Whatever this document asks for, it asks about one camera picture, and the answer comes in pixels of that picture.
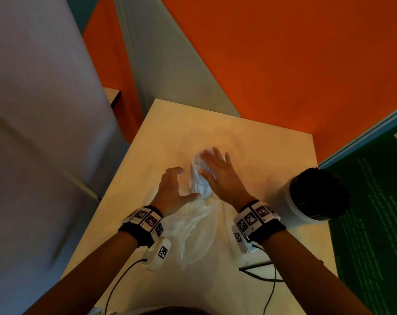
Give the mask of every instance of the white table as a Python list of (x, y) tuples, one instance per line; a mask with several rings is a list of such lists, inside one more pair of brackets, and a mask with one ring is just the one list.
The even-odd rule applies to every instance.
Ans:
[[(191, 159), (212, 146), (230, 153), (248, 191), (262, 200), (292, 176), (317, 166), (312, 135), (308, 133), (155, 100), (63, 276), (115, 234), (130, 212), (145, 205), (165, 169), (185, 168), (179, 181), (180, 189), (186, 190)], [(300, 227), (291, 233), (337, 274), (327, 223)], [(142, 257), (143, 251), (134, 252), (117, 279)], [(259, 260), (267, 260), (263, 252), (255, 254), (259, 254)], [(273, 266), (254, 272), (274, 277)], [(97, 302), (98, 307), (105, 306), (115, 282)], [(114, 291), (109, 310), (180, 305), (200, 307), (211, 314), (261, 314), (271, 289), (272, 283), (238, 271), (220, 212), (215, 241), (201, 261), (185, 271), (165, 263), (156, 273), (136, 265)], [(286, 285), (277, 283), (267, 314), (304, 312)]]

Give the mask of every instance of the orange wall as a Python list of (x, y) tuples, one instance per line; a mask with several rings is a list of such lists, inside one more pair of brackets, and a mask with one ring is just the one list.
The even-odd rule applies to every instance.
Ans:
[(113, 111), (125, 139), (131, 143), (143, 114), (113, 0), (98, 1), (83, 39), (102, 85), (121, 90)]
[(397, 108), (397, 0), (162, 0), (238, 112), (319, 161)]

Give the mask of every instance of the hand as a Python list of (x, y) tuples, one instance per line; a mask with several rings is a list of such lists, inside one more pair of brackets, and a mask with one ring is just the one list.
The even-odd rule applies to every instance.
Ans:
[(178, 174), (183, 173), (181, 167), (166, 169), (162, 175), (159, 190), (150, 205), (155, 206), (159, 211), (167, 217), (178, 211), (186, 203), (200, 198), (199, 193), (192, 193), (187, 196), (180, 196), (178, 191)]
[(200, 158), (208, 165), (213, 171), (216, 179), (207, 170), (200, 170), (201, 174), (210, 184), (213, 192), (223, 201), (231, 204), (237, 211), (241, 210), (243, 206), (255, 200), (250, 195), (238, 178), (235, 170), (233, 169), (228, 153), (225, 154), (226, 161), (223, 160), (220, 151), (213, 147), (213, 152), (204, 150)]

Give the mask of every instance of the white container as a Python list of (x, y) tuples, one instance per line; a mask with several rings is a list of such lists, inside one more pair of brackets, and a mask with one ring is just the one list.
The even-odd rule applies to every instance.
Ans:
[(319, 221), (304, 215), (295, 206), (290, 197), (290, 179), (277, 193), (269, 199), (269, 206), (280, 216), (280, 222), (288, 229), (296, 228), (310, 223), (324, 223), (327, 220)]

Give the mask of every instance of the green board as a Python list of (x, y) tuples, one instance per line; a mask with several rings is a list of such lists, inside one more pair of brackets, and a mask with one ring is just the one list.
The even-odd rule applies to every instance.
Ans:
[(351, 193), (329, 222), (338, 275), (377, 315), (397, 314), (397, 128), (327, 169)]

